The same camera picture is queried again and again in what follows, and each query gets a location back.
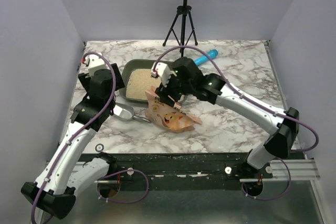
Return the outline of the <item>grey bag clip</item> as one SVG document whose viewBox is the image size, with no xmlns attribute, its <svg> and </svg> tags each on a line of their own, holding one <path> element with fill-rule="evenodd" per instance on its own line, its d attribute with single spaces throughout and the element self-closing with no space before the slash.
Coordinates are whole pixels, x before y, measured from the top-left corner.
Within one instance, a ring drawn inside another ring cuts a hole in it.
<svg viewBox="0 0 336 224">
<path fill-rule="evenodd" d="M 161 93 L 159 94 L 160 97 L 160 101 L 162 103 L 167 104 L 170 107 L 174 107 L 176 103 L 179 102 L 179 100 L 181 99 L 181 94 L 167 94 L 167 93 Z"/>
</svg>

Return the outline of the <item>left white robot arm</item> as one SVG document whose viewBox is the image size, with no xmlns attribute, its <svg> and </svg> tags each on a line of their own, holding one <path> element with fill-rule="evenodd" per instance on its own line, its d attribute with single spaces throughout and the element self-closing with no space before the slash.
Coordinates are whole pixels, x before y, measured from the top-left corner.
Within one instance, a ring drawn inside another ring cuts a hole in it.
<svg viewBox="0 0 336 224">
<path fill-rule="evenodd" d="M 124 88 L 119 68 L 115 63 L 110 69 L 89 68 L 78 79 L 86 95 L 75 106 L 64 139 L 36 180 L 24 183 L 21 188 L 33 206 L 57 219 L 64 219 L 70 213 L 79 194 L 95 180 L 112 179 L 117 171 L 107 155 L 100 154 L 78 174 L 72 172 L 88 143 L 113 114 L 115 101 L 110 98 L 111 92 Z"/>
</svg>

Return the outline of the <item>pink cat litter bag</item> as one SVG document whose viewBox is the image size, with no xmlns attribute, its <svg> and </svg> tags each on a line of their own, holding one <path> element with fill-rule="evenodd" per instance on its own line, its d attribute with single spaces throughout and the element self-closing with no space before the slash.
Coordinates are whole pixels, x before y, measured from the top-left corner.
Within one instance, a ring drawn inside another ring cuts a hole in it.
<svg viewBox="0 0 336 224">
<path fill-rule="evenodd" d="M 154 92 L 154 87 L 146 90 L 145 95 L 148 101 L 148 109 L 145 112 L 145 116 L 156 125 L 174 133 L 181 133 L 194 130 L 195 124 L 203 124 L 200 118 L 181 110 L 179 104 L 176 108 L 162 103 Z"/>
</svg>

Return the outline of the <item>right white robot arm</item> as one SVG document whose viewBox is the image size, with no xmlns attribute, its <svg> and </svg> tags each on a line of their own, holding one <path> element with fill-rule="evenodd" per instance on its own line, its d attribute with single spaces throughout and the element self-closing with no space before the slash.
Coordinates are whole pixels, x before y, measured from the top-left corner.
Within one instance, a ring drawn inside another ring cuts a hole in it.
<svg viewBox="0 0 336 224">
<path fill-rule="evenodd" d="M 249 178 L 259 174 L 274 158 L 287 158 L 298 134 L 296 109 L 287 111 L 266 104 L 229 84 L 218 74 L 203 74 L 190 58 L 180 58 L 167 65 L 154 63 L 151 75 L 161 80 L 155 93 L 160 101 L 173 108 L 183 95 L 193 95 L 200 101 L 230 109 L 251 120 L 265 130 L 269 138 L 252 149 L 241 165 Z"/>
</svg>

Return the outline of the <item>silver metal scoop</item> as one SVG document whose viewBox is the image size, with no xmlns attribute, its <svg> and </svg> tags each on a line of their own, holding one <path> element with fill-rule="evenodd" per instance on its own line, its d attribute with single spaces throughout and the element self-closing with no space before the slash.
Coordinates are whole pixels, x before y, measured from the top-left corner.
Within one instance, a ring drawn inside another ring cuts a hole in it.
<svg viewBox="0 0 336 224">
<path fill-rule="evenodd" d="M 146 117 L 135 115 L 135 110 L 132 106 L 122 103 L 115 103 L 115 106 L 113 108 L 113 114 L 121 121 L 137 120 L 140 122 L 151 123 L 151 121 L 148 120 Z"/>
</svg>

